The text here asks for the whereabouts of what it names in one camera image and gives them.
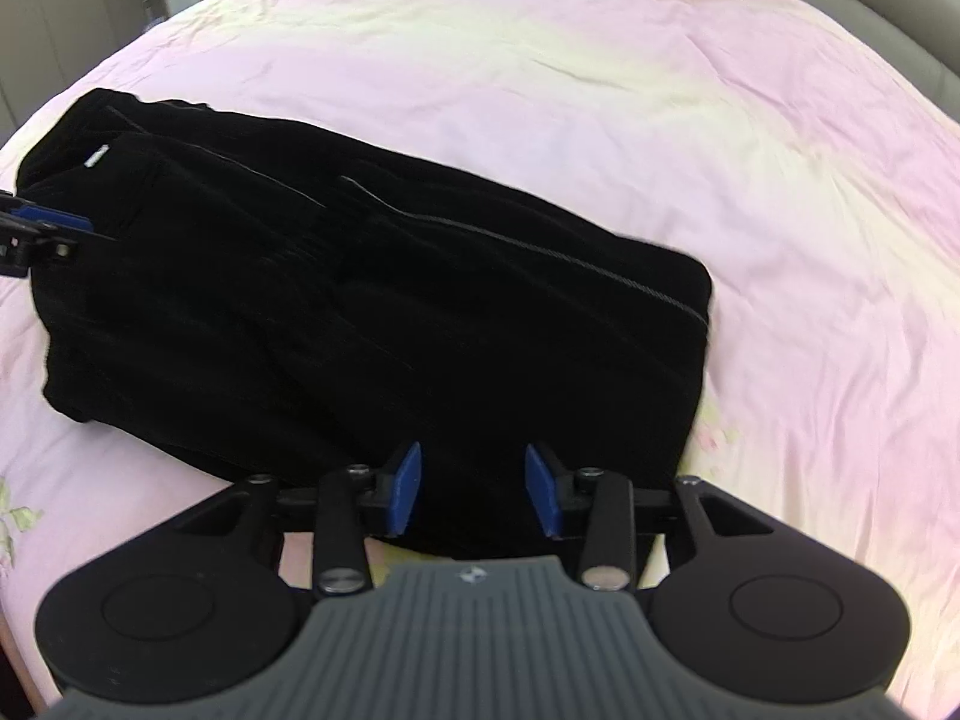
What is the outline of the pink floral bed sheet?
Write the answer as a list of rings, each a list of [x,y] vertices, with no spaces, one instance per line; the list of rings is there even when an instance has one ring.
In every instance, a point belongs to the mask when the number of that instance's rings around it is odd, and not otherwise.
[[[882,574],[893,699],[958,702],[958,127],[799,0],[206,0],[78,96],[308,122],[700,259],[706,394],[683,465]]]

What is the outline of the black pants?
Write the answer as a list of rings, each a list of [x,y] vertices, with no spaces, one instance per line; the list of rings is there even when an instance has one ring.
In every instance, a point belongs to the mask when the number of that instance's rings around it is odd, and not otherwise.
[[[659,488],[711,280],[534,195],[299,122],[96,89],[16,192],[94,241],[31,273],[44,394],[229,481],[420,449],[405,541],[520,556],[529,449]]]

